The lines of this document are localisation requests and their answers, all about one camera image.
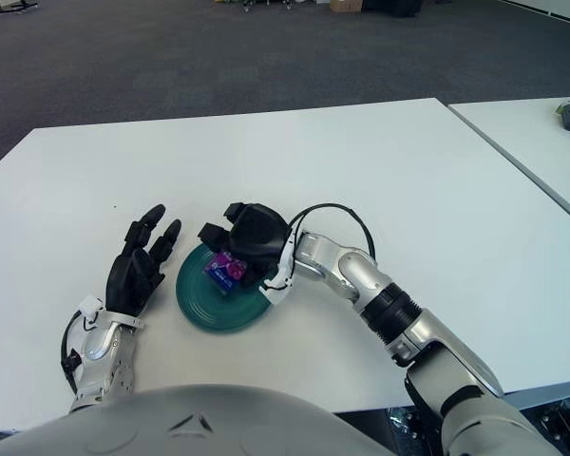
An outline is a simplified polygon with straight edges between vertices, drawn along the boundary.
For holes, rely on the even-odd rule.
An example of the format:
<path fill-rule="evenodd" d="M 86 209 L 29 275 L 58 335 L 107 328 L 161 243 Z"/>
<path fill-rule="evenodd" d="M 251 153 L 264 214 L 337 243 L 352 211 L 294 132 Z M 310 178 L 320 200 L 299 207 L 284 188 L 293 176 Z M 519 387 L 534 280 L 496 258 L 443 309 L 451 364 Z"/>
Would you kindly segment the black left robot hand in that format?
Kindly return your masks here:
<path fill-rule="evenodd" d="M 139 220 L 132 221 L 124 237 L 121 253 L 111 266 L 105 286 L 105 308 L 113 313 L 137 317 L 164 280 L 161 265 L 171 256 L 181 231 L 174 219 L 148 251 L 152 231 L 165 213 L 157 204 Z"/>

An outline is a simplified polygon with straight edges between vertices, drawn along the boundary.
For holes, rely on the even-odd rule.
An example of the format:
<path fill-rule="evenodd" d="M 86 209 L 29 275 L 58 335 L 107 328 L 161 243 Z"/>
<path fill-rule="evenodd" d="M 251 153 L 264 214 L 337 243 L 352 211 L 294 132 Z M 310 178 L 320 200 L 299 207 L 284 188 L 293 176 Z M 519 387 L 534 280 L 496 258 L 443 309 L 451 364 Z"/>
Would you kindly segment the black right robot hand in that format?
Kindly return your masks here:
<path fill-rule="evenodd" d="M 232 223 L 230 230 L 207 222 L 198 237 L 213 253 L 227 252 L 245 262 L 238 282 L 249 288 L 276 269 L 291 228 L 280 214 L 259 203 L 234 202 L 223 215 Z"/>

